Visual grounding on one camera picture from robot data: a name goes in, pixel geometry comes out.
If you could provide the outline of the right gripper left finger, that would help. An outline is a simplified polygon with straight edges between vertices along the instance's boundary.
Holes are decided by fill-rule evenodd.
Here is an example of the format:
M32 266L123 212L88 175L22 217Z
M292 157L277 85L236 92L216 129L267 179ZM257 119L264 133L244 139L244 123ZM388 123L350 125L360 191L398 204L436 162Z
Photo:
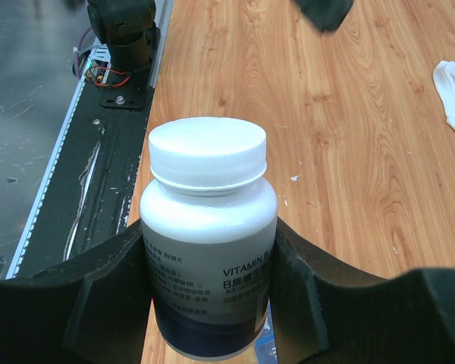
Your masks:
M139 363L151 288L141 225L0 281L0 363Z

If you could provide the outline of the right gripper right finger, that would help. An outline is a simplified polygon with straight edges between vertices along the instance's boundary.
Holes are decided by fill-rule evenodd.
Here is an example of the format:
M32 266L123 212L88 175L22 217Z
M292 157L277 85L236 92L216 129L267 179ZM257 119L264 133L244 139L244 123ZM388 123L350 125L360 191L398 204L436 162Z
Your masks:
M280 363L455 363L455 268L380 278L279 221L269 299Z

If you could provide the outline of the white cap pill bottle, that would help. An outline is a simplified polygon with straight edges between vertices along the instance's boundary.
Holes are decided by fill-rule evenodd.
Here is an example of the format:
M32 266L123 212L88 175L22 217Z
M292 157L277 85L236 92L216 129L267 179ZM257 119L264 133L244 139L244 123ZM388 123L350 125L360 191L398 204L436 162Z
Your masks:
M155 127L148 144L140 222L158 328L183 356L229 359L259 336L268 308L278 200L266 132L191 117Z

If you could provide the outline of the blue weekly pill organizer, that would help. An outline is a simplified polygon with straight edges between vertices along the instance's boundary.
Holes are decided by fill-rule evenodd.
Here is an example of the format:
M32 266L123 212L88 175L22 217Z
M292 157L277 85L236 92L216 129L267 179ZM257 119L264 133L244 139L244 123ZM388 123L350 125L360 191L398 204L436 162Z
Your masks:
M278 356L275 344L271 311L268 310L265 324L259 339L255 343L255 353L259 364L277 364Z

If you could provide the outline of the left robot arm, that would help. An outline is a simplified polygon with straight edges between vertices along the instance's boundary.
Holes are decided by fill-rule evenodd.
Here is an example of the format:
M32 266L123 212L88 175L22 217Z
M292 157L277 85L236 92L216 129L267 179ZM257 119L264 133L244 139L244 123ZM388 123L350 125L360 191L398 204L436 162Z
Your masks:
M353 7L352 1L295 1L300 13L320 33L333 33ZM116 69L126 72L151 65L146 32L155 27L154 1L88 1L89 22L105 44Z

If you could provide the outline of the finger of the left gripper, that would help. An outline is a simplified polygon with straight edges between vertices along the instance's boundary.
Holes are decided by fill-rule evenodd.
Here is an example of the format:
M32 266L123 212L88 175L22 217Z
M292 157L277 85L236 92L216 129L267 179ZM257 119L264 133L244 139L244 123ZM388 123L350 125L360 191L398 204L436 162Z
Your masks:
M353 7L353 0L296 0L300 13L317 31L336 31Z

